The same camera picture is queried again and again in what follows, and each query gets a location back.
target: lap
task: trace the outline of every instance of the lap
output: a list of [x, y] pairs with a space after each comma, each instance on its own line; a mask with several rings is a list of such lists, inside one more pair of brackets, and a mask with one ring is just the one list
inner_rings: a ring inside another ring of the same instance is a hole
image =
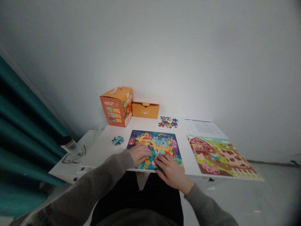
[[156, 173], [151, 173], [139, 191], [136, 172], [127, 171], [114, 188], [100, 199], [94, 209], [91, 226], [122, 209], [150, 209], [183, 225], [179, 190], [166, 185]]

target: jigsaw puzzle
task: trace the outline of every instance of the jigsaw puzzle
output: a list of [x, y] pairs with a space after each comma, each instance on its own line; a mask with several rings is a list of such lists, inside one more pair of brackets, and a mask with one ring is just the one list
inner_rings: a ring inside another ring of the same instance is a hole
[[138, 171], [147, 172], [151, 170], [153, 172], [154, 170], [162, 170], [154, 162], [154, 158], [158, 155], [169, 154], [185, 172], [175, 134], [133, 130], [126, 149], [129, 150], [139, 143], [145, 144], [151, 150], [153, 155], [147, 158], [139, 166], [135, 167]]
[[202, 174], [263, 180], [226, 139], [187, 135]]
[[159, 122], [159, 127], [166, 127], [166, 128], [170, 128], [170, 129], [172, 127], [177, 128], [178, 121], [179, 120], [172, 118], [172, 117], [161, 116], [161, 122]]
[[123, 141], [124, 141], [124, 140], [123, 140], [123, 137], [121, 137], [121, 136], [114, 137], [114, 139], [112, 140], [113, 144], [115, 144], [115, 145], [119, 145], [119, 144], [121, 144]]

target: loose puzzle pieces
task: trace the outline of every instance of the loose puzzle pieces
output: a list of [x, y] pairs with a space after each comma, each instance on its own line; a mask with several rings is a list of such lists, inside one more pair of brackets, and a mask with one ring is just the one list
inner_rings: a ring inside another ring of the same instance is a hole
[[113, 142], [114, 145], [119, 145], [119, 144], [121, 144], [123, 141], [124, 141], [124, 140], [123, 140], [123, 137], [121, 137], [121, 136], [114, 137], [114, 139], [112, 140], [112, 142]]
[[172, 128], [175, 127], [177, 128], [178, 126], [178, 121], [175, 118], [171, 118], [171, 117], [165, 117], [165, 116], [161, 116], [161, 122], [159, 122], [159, 127], [166, 127], [166, 128]]

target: gray sleeve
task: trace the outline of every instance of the gray sleeve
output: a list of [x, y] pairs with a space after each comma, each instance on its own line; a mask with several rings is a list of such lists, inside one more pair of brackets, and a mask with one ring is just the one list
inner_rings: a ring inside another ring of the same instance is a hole
[[192, 206], [201, 226], [238, 225], [233, 216], [223, 211], [212, 198], [200, 190], [197, 184], [194, 184], [194, 187], [185, 196], [185, 199]]
[[33, 225], [83, 225], [95, 203], [105, 196], [134, 166], [127, 150], [110, 156], [101, 166], [86, 173], [67, 192], [34, 214]]

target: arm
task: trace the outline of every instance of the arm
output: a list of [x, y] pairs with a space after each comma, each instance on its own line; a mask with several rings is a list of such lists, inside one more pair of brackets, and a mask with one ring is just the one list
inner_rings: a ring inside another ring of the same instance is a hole
[[238, 225], [235, 219], [223, 211], [209, 196], [205, 195], [197, 184], [193, 183], [182, 168], [170, 155], [157, 156], [155, 163], [165, 172], [156, 171], [158, 176], [170, 187], [179, 189], [191, 204], [200, 225], [222, 226]]
[[238, 225], [233, 216], [225, 212], [214, 201], [201, 191], [197, 184], [185, 199], [192, 206], [200, 225]]
[[151, 151], [145, 145], [111, 155], [101, 166], [86, 173], [67, 192], [35, 213], [33, 225], [83, 225], [95, 203], [105, 196], [125, 171], [139, 165]]

